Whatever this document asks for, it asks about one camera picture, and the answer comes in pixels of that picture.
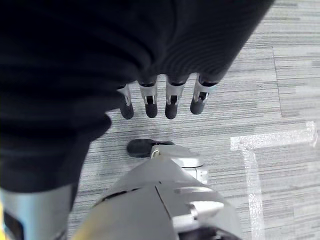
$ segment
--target gray carpet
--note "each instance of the gray carpet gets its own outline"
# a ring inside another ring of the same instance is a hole
[[[145,160],[127,155],[128,141],[151,138],[204,156],[209,185],[236,207],[245,240],[320,239],[320,1],[276,1],[201,115],[189,110],[195,77],[173,120],[165,117],[163,76],[154,119],[145,114],[138,85],[130,86],[134,117],[110,112],[111,129],[92,143],[69,234],[105,190]],[[252,149],[255,159],[231,149],[234,137],[272,133],[279,133],[276,140]]]

